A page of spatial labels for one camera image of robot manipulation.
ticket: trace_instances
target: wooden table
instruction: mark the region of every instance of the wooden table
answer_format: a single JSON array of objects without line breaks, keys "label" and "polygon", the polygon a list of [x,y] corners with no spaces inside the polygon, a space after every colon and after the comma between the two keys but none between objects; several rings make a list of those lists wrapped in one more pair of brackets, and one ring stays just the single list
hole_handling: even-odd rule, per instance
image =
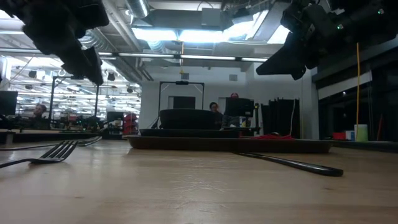
[{"label": "wooden table", "polygon": [[[43,151],[0,152],[0,161]],[[398,154],[331,151],[272,155],[342,168],[343,177],[100,141],[61,164],[0,169],[0,223],[398,223]]]}]

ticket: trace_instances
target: red object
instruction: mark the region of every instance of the red object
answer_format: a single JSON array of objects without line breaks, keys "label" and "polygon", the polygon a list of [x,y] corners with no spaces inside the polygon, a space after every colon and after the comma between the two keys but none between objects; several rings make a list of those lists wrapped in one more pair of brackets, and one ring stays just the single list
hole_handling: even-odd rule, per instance
[{"label": "red object", "polygon": [[345,140],[346,133],[333,133],[333,139],[334,140]]},{"label": "red object", "polygon": [[137,134],[138,125],[136,123],[137,115],[135,113],[128,114],[123,119],[123,134]]},{"label": "red object", "polygon": [[294,140],[291,135],[286,135],[286,136],[278,136],[275,134],[265,134],[262,136],[256,136],[251,139],[267,139],[267,140]]}]

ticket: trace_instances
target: fork tine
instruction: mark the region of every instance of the fork tine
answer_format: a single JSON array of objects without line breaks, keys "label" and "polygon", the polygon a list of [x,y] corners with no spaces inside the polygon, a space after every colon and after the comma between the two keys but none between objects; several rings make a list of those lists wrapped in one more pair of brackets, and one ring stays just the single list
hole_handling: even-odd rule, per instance
[{"label": "fork tine", "polygon": [[58,149],[57,149],[55,152],[53,152],[51,155],[49,155],[48,157],[49,157],[49,158],[54,158],[57,154],[60,153],[60,151],[61,151],[62,149],[64,149],[64,148],[67,147],[68,145],[69,145],[69,141],[65,142],[63,145],[61,145],[60,147],[58,147]]},{"label": "fork tine", "polygon": [[69,148],[69,150],[62,156],[62,159],[66,159],[73,152],[73,150],[75,150],[75,148],[77,147],[77,144],[78,144],[78,141],[75,142],[73,144],[73,146]]},{"label": "fork tine", "polygon": [[73,146],[73,144],[74,144],[73,141],[69,142],[68,145],[62,148],[62,150],[55,157],[61,158]]},{"label": "fork tine", "polygon": [[46,158],[47,156],[49,156],[51,153],[53,153],[53,151],[55,151],[56,149],[58,149],[58,147],[60,147],[65,141],[60,142],[59,144],[57,144],[56,146],[54,146],[52,149],[50,149],[49,151],[47,151],[43,156],[40,156],[40,158]]}]

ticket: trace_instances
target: metal fork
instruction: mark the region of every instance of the metal fork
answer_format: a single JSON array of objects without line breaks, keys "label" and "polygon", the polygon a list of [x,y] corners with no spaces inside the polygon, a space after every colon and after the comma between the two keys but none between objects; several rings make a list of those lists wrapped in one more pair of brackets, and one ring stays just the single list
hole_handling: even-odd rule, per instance
[{"label": "metal fork", "polygon": [[45,154],[43,154],[43,156],[40,156],[40,158],[38,159],[28,158],[6,162],[0,164],[0,168],[11,166],[21,162],[31,162],[33,164],[53,164],[57,162],[62,162],[73,152],[73,150],[75,150],[77,144],[78,141],[63,141],[47,151]]}]

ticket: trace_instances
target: speaker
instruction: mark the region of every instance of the speaker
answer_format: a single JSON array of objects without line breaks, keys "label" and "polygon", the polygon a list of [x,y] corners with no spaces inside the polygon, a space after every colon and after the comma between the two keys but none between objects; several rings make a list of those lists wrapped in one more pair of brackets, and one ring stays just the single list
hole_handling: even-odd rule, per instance
[{"label": "speaker", "polygon": [[31,78],[36,78],[36,76],[37,76],[37,71],[29,71],[29,77],[31,77]]}]

